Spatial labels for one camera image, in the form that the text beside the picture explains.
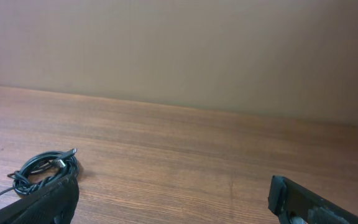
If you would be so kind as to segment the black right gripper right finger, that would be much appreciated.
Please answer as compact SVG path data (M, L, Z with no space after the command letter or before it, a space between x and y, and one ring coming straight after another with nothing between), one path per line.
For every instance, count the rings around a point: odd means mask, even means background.
M357 215L279 175L272 177L268 209L281 224L358 224Z

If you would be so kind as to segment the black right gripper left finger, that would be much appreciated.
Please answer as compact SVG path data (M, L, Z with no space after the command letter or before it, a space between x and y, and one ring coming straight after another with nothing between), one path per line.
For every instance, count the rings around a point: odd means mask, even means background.
M79 194L77 179L66 175L0 209L0 224L70 224Z

